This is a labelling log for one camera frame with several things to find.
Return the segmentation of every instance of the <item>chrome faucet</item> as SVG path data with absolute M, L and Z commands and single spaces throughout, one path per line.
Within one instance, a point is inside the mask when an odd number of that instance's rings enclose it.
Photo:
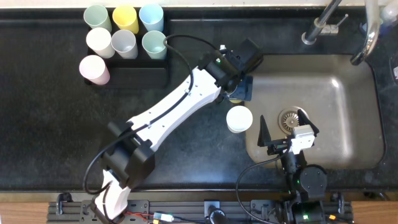
M 304 44 L 312 45 L 317 40 L 319 35 L 336 35 L 338 33 L 338 26 L 348 17 L 346 16 L 337 25 L 326 24 L 332 13 L 336 10 L 341 0 L 331 0 L 326 9 L 322 12 L 319 18 L 316 18 L 311 25 L 308 32 L 302 34 Z M 366 17 L 368 31 L 366 33 L 365 45 L 359 50 L 359 53 L 354 55 L 350 62 L 353 65 L 359 65 L 372 52 L 379 37 L 380 17 L 379 6 L 377 0 L 365 0 Z

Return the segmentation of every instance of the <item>white cup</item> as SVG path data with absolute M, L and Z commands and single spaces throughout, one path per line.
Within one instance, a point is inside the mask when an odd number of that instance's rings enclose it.
M 136 36 L 129 30 L 118 30 L 112 36 L 112 47 L 122 58 L 138 56 Z
M 90 6 L 85 10 L 83 15 L 85 22 L 91 28 L 102 27 L 112 32 L 111 20 L 109 19 L 108 10 L 102 5 Z
M 111 34 L 106 29 L 98 27 L 89 31 L 86 36 L 86 43 L 99 56 L 110 58 L 114 55 L 111 39 Z
M 153 30 L 146 33 L 142 38 L 142 46 L 152 59 L 165 59 L 167 49 L 163 44 L 166 36 L 159 31 Z
M 234 106 L 226 114 L 226 124 L 232 133 L 241 133 L 253 123 L 251 111 L 244 106 Z
M 111 78 L 104 60 L 97 55 L 83 58 L 79 65 L 80 74 L 97 85 L 104 85 Z
M 158 4 L 148 4 L 139 11 L 139 18 L 148 31 L 163 31 L 163 9 Z

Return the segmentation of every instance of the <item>yellow object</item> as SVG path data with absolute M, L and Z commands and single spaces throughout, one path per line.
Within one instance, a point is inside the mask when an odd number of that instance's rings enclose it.
M 242 102 L 241 100 L 230 100 L 231 103 L 240 103 Z
M 133 34 L 138 33 L 137 11 L 134 7 L 128 5 L 119 6 L 114 9 L 112 18 L 120 29 L 129 30 Z

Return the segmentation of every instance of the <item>black tray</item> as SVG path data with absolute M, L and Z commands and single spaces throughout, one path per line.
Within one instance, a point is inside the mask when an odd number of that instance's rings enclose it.
M 120 30 L 119 27 L 112 20 L 112 13 L 114 9 L 108 9 L 109 18 L 112 23 L 113 35 Z M 103 58 L 105 64 L 111 75 L 111 79 L 105 85 L 96 85 L 84 79 L 87 85 L 96 88 L 134 88 L 134 89 L 150 89 L 150 88 L 164 88 L 169 82 L 169 53 L 165 60 L 154 60 L 149 57 L 145 49 L 142 47 L 142 37 L 147 33 L 147 29 L 139 19 L 139 8 L 136 8 L 137 18 L 139 23 L 139 32 L 135 34 L 138 56 L 136 59 L 123 59 L 117 52 L 111 58 Z M 167 36 L 167 19 L 164 14 L 164 29 L 163 33 Z M 96 53 L 88 48 L 88 55 L 96 55 Z

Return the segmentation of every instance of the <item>sink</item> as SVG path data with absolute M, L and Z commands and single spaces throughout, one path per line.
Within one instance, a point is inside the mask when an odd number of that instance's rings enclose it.
M 297 125 L 297 109 L 306 112 L 320 133 L 304 150 L 309 164 L 327 169 L 366 169 L 384 155 L 381 120 L 371 67 L 350 64 L 350 55 L 268 55 L 251 75 L 252 100 L 245 102 L 253 124 L 246 149 L 254 162 L 275 156 L 258 147 L 260 116 L 272 139 Z

